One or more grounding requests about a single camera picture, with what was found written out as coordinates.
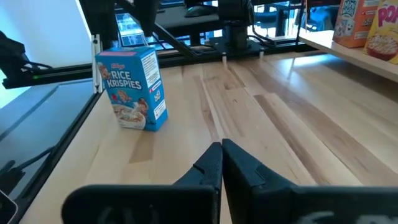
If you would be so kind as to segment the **grey computer desk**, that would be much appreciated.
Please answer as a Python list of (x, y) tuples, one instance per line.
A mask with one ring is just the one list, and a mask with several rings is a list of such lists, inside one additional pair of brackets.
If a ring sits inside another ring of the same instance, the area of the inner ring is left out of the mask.
[(196, 32), (209, 32), (223, 28), (223, 22), (217, 14), (199, 17), (185, 17), (185, 6), (165, 8), (158, 13), (156, 23), (173, 35), (188, 35)]

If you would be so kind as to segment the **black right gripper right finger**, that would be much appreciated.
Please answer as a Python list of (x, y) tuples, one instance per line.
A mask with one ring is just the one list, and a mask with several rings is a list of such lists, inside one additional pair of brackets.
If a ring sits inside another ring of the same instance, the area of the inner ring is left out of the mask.
[(232, 140), (222, 148), (233, 224), (398, 224), (398, 187), (296, 185)]

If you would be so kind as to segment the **orange Mini-Wheats cereal box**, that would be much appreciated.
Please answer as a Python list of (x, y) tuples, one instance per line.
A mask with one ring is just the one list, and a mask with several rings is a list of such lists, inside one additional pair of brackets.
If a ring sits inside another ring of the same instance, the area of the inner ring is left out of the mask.
[(380, 0), (341, 0), (333, 41), (347, 48), (364, 47)]

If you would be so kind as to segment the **black computer mouse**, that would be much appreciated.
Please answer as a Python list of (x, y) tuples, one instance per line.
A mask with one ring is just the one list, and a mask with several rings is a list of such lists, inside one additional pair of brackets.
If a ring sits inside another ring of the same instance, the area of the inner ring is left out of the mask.
[(199, 16), (207, 16), (214, 13), (217, 13), (218, 8), (214, 6), (208, 5), (196, 5), (189, 7), (185, 14), (185, 17), (199, 17)]

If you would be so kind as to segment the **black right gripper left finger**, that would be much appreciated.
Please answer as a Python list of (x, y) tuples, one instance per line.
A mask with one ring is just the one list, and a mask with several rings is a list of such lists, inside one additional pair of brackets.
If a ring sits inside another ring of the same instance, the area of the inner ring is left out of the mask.
[(63, 224), (219, 224), (223, 150), (212, 143), (172, 185), (87, 185), (62, 206)]

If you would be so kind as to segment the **black mounted device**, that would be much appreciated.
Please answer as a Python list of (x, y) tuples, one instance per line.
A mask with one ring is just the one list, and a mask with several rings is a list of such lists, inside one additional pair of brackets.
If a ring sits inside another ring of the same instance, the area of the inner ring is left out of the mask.
[(3, 86), (17, 88), (34, 79), (35, 75), (43, 75), (53, 67), (31, 61), (25, 53), (25, 45), (12, 40), (0, 30), (0, 70), (5, 74)]

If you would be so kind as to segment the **yellow Corn Pops cereal box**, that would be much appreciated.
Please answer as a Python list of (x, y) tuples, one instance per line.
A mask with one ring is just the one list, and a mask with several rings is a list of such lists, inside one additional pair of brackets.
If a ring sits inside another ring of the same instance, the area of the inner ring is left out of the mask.
[(398, 0), (381, 0), (364, 53), (398, 65)]

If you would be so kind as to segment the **blue Rice Krispies cereal box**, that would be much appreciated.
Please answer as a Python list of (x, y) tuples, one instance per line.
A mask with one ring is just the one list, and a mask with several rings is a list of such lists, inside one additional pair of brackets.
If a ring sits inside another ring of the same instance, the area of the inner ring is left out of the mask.
[(119, 125), (157, 131), (168, 111), (155, 48), (115, 47), (95, 59)]

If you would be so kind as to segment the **raised wooden shelf board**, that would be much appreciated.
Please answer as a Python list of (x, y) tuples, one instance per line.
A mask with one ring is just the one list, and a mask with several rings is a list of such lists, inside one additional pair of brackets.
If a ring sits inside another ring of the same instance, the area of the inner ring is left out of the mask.
[(398, 65), (374, 58), (363, 53), (362, 48), (349, 49), (332, 40), (333, 31), (301, 32), (299, 41), (322, 52), (340, 57), (365, 70), (398, 83)]

